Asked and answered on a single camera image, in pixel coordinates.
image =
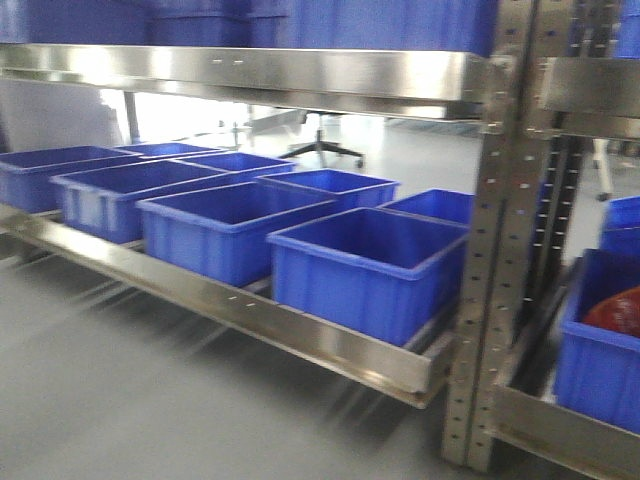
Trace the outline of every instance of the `red bag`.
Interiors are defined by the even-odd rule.
[[[640,337],[640,287],[607,298],[589,310],[587,325]]]

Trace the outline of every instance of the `metal shelf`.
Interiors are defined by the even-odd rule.
[[[488,68],[441,51],[0,45],[0,78],[411,118],[478,118]]]
[[[0,204],[0,259],[12,253],[11,238],[164,298],[212,320],[424,408],[446,383],[453,334],[434,318],[407,348],[400,348],[269,299],[170,265],[117,245]]]
[[[494,407],[496,438],[599,480],[637,480],[639,435],[506,385]]]
[[[635,480],[640,435],[554,403],[557,318],[567,272],[538,322],[521,335],[493,385],[489,433],[495,438],[599,480]]]
[[[539,107],[564,113],[562,133],[640,138],[640,61],[549,58],[543,68]]]

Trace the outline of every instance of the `stainless steel rack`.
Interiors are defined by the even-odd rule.
[[[478,118],[488,66],[461,52],[0,48],[1,78],[412,118]]]
[[[553,293],[563,288],[554,280],[562,271],[582,161],[577,143],[559,135],[640,138],[640,62],[595,58],[606,53],[618,1],[499,3],[491,59],[460,52],[0,46],[0,79],[389,117],[481,117],[483,150],[455,333],[423,332],[430,340],[423,353],[50,218],[2,206],[0,228],[10,239],[66,256],[412,405],[424,407],[448,378],[443,455],[456,464],[487,470],[494,439],[502,439],[596,478],[638,478],[638,435],[560,408],[519,378],[524,371],[543,378],[552,372],[532,358],[547,344],[549,318],[561,301]],[[12,252],[6,240],[0,237],[0,257]],[[591,438],[599,439],[597,446]]]
[[[450,308],[442,312],[447,318],[419,332],[413,348],[403,349],[66,227],[50,216],[0,205],[0,229],[415,407],[424,408],[446,383],[453,337],[437,327],[452,316]],[[12,253],[8,240],[0,238],[5,256]]]

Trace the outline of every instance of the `epoxy floor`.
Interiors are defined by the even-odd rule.
[[[401,195],[473,191],[477,139],[350,116],[327,132]],[[254,139],[266,154],[295,142]],[[572,251],[595,242],[595,179],[587,168]],[[415,410],[58,257],[4,260],[0,286],[2,480],[584,478],[510,447],[488,476],[448,465],[444,395]]]

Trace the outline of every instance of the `plastic bin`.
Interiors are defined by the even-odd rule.
[[[269,232],[330,213],[305,192],[243,183],[140,202],[147,253],[242,286],[271,272]]]
[[[138,200],[227,185],[230,175],[159,160],[54,177],[64,223],[115,243],[142,238]]]
[[[381,208],[469,225],[473,195],[432,189],[387,203]]]
[[[253,0],[251,46],[489,56],[497,10],[497,0]]]
[[[91,146],[0,154],[0,202],[29,213],[56,210],[52,176],[138,161],[130,152]]]
[[[249,182],[259,175],[290,172],[294,162],[249,153],[224,152],[181,158],[183,162],[205,165],[235,173],[234,183]]]
[[[640,256],[640,197],[609,202],[600,233],[600,248]]]
[[[127,0],[144,5],[154,12],[222,12],[244,16],[249,11],[249,0]]]
[[[165,11],[149,24],[152,45],[247,47],[249,22],[218,11]]]
[[[0,0],[0,43],[144,45],[146,20],[118,0]]]
[[[394,345],[460,289],[466,228],[356,209],[269,235],[274,298]]]
[[[640,1],[625,0],[614,56],[640,58]]]
[[[357,173],[331,170],[281,173],[260,177],[259,182],[284,189],[304,190],[335,200],[336,211],[376,207],[393,199],[398,182]]]
[[[640,260],[587,250],[562,319],[555,393],[560,405],[640,433],[640,338],[585,325],[588,311],[640,285]]]
[[[160,160],[189,155],[202,155],[203,153],[226,152],[226,150],[222,148],[200,147],[180,142],[138,143],[136,145],[118,147],[118,149],[136,153],[144,160]]]

